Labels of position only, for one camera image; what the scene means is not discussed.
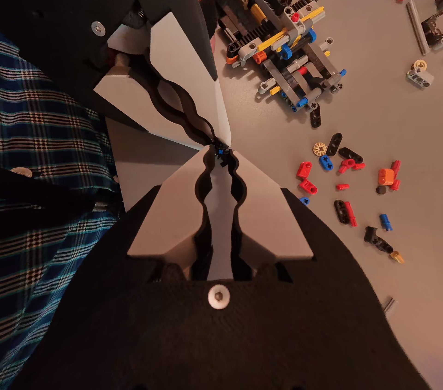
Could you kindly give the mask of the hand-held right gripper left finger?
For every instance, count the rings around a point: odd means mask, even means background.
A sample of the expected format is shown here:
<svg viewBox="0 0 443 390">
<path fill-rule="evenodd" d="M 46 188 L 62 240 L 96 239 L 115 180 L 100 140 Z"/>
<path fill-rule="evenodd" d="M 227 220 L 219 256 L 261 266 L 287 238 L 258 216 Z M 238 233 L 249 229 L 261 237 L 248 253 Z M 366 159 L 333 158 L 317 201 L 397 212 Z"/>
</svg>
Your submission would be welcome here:
<svg viewBox="0 0 443 390">
<path fill-rule="evenodd" d="M 215 147 L 205 146 L 158 190 L 127 255 L 174 263 L 192 280 L 207 280 L 213 256 L 205 199 L 212 190 Z"/>
</svg>

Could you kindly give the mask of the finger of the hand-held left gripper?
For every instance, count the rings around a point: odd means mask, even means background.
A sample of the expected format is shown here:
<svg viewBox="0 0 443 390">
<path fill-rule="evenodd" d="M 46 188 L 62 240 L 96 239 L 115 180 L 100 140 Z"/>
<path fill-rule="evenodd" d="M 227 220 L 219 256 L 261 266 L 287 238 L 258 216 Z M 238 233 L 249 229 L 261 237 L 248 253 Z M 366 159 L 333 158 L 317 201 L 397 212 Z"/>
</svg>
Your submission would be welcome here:
<svg viewBox="0 0 443 390">
<path fill-rule="evenodd" d="M 117 53 L 94 90 L 150 134 L 195 149 L 217 142 L 190 94 L 160 77 L 142 55 Z"/>
<path fill-rule="evenodd" d="M 151 26 L 135 29 L 124 24 L 107 45 L 118 53 L 142 55 L 164 80 L 190 94 L 197 113 L 213 127 L 217 142 L 231 146 L 230 123 L 218 76 L 212 76 L 172 12 Z"/>
</svg>

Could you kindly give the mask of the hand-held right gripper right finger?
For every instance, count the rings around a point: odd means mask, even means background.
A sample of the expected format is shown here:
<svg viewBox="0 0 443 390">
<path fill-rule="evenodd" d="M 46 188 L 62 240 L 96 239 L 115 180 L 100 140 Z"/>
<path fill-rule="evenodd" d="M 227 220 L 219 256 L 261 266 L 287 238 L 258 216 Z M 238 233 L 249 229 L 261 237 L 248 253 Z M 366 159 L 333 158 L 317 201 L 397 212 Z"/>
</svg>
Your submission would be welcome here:
<svg viewBox="0 0 443 390">
<path fill-rule="evenodd" d="M 314 257 L 279 184 L 238 151 L 225 162 L 236 201 L 231 228 L 231 269 L 236 281 L 250 281 L 263 266 Z"/>
</svg>

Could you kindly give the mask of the small black lego connector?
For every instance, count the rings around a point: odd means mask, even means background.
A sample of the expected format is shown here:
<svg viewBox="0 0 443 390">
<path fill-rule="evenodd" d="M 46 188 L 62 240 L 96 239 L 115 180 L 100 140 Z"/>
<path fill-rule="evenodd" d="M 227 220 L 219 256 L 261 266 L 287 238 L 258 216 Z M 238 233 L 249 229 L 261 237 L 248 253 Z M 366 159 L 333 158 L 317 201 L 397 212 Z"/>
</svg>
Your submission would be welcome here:
<svg viewBox="0 0 443 390">
<path fill-rule="evenodd" d="M 219 160 L 219 164 L 221 167 L 225 167 L 229 165 L 230 160 L 230 147 L 228 144 L 224 142 L 214 143 L 215 147 L 215 156 Z"/>
</svg>

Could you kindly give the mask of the lego vehicle chassis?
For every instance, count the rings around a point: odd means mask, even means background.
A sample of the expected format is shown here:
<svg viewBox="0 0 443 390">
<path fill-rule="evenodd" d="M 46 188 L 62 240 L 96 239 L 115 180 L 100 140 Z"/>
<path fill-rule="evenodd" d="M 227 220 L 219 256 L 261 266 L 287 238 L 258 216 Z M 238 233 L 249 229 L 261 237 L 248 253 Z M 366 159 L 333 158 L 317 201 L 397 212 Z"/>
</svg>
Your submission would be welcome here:
<svg viewBox="0 0 443 390">
<path fill-rule="evenodd" d="M 310 113 L 323 94 L 341 90 L 346 70 L 329 60 L 333 39 L 319 43 L 314 31 L 326 15 L 318 0 L 215 0 L 215 5 L 229 39 L 226 63 L 237 68 L 254 60 L 268 76 L 260 94 L 279 94 L 293 112 Z"/>
</svg>

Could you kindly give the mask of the black angled lego connector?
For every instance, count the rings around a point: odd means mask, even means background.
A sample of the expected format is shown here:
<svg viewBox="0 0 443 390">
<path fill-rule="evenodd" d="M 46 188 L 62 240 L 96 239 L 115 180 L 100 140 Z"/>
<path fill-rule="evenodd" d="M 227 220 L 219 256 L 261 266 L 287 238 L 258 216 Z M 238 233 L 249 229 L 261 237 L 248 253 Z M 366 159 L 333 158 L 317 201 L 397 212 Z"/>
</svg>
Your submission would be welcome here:
<svg viewBox="0 0 443 390">
<path fill-rule="evenodd" d="M 377 235 L 376 227 L 367 226 L 365 228 L 364 241 L 389 255 L 391 255 L 394 252 L 393 247 L 390 244 L 388 244 L 384 239 L 382 239 Z"/>
</svg>

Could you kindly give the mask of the long grey lego axle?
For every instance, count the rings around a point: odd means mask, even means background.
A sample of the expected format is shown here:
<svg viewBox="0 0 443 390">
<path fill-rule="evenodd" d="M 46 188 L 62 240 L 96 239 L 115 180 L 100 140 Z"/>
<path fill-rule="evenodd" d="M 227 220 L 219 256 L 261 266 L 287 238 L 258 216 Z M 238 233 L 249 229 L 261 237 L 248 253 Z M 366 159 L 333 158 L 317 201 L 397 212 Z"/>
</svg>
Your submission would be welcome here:
<svg viewBox="0 0 443 390">
<path fill-rule="evenodd" d="M 430 53 L 430 47 L 424 34 L 414 0 L 409 0 L 408 3 L 406 3 L 406 9 L 418 42 L 420 53 L 425 56 Z"/>
</svg>

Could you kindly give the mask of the large black lego part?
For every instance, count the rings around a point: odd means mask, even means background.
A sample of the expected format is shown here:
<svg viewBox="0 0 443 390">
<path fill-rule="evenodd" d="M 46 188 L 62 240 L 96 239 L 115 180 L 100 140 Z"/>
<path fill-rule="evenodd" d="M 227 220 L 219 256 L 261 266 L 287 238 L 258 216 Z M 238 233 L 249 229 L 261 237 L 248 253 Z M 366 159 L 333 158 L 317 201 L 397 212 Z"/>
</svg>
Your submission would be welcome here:
<svg viewBox="0 0 443 390">
<path fill-rule="evenodd" d="M 437 12 L 421 23 L 429 47 L 438 50 L 443 46 L 443 0 L 435 0 Z"/>
</svg>

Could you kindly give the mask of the blue plaid shirt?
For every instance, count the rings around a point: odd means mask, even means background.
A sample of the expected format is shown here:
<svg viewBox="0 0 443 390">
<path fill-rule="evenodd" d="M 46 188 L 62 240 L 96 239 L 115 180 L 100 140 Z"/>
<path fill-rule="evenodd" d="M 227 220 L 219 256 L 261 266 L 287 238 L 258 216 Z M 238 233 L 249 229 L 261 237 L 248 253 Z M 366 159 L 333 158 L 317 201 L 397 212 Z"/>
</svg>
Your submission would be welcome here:
<svg viewBox="0 0 443 390">
<path fill-rule="evenodd" d="M 1 169 L 96 201 L 120 188 L 104 119 L 59 90 L 1 34 Z M 117 217 L 87 212 L 25 229 L 39 205 L 1 199 L 1 389 L 45 336 L 80 265 Z"/>
</svg>

